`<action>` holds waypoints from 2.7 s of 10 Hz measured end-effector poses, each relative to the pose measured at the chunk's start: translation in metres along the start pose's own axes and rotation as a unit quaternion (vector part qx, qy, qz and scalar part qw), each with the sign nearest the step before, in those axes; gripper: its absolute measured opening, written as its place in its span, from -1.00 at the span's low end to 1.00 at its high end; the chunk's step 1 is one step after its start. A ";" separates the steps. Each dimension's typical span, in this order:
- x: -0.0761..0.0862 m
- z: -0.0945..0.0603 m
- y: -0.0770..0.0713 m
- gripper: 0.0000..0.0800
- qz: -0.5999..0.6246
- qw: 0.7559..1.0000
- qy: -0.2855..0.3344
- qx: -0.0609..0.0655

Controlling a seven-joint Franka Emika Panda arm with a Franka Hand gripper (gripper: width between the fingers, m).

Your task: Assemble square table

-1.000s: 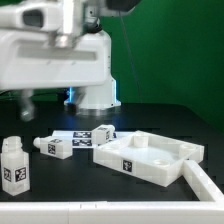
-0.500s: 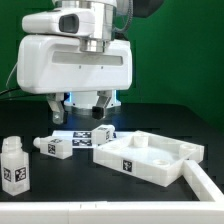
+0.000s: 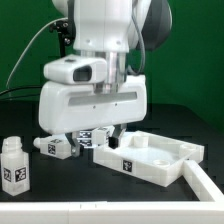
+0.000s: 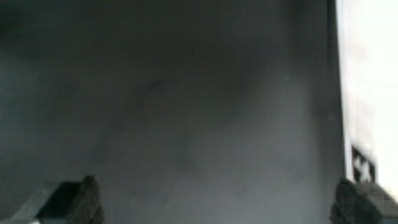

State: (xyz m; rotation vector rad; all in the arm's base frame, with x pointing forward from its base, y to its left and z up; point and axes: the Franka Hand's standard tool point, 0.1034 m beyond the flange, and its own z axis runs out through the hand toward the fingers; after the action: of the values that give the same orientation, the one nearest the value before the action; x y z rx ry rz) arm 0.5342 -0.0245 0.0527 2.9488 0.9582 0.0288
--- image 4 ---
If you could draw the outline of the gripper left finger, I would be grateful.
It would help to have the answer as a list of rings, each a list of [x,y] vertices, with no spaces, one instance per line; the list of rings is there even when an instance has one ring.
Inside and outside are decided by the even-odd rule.
[[[0,224],[105,224],[96,177],[48,182]]]

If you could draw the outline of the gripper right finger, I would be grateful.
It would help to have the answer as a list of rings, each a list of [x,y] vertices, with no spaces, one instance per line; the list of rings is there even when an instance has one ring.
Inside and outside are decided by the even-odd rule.
[[[398,202],[376,183],[343,179],[330,208],[332,224],[398,224]]]

